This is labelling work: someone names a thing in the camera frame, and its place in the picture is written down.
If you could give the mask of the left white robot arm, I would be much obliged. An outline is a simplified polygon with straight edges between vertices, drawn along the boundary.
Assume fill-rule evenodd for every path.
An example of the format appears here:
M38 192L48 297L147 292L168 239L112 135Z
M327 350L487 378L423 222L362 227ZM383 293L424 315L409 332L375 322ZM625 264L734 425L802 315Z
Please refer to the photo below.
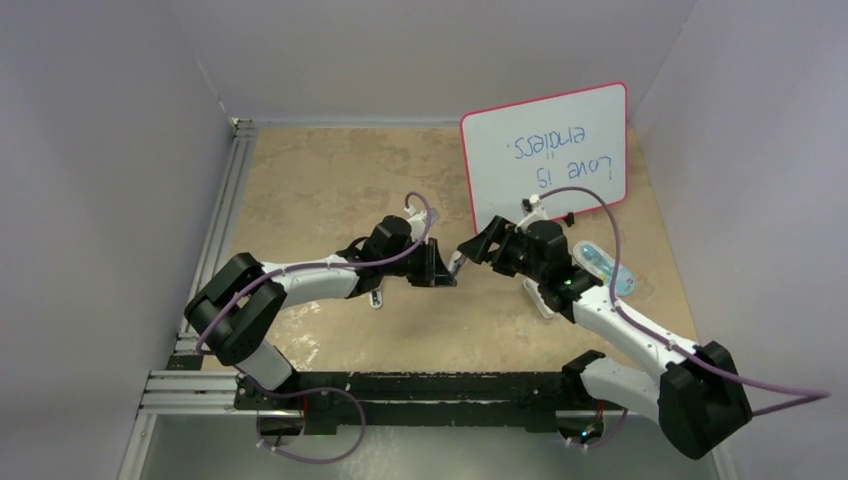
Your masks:
M259 385L272 408L297 399L296 370L266 336L284 308L375 292L387 277L413 287L454 287L429 223L420 214L384 217L372 232L320 260L296 264L233 256L188 302L184 317L199 334L197 350L234 366Z

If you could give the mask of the pink and white stapler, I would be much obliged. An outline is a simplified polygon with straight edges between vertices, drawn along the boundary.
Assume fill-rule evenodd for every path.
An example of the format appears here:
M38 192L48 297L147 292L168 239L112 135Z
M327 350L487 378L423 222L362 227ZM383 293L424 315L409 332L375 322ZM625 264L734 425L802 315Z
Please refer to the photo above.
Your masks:
M467 257L464 254L459 251L454 251L447 265L448 271L453 275L457 275L460 269L465 264L466 260Z

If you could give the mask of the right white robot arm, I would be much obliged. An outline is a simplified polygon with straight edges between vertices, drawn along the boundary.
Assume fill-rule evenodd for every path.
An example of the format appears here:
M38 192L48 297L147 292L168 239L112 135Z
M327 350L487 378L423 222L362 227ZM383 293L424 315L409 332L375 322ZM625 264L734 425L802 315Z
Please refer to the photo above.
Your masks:
M730 352L665 331L624 302L613 300L596 276L576 264L560 225L537 220L524 228L495 217L451 257L486 264L501 275L536 283L543 303L603 337L637 364L631 369L600 356L564 376L561 392L576 407L605 400L655 422L683 455L700 459L747 425L753 412Z

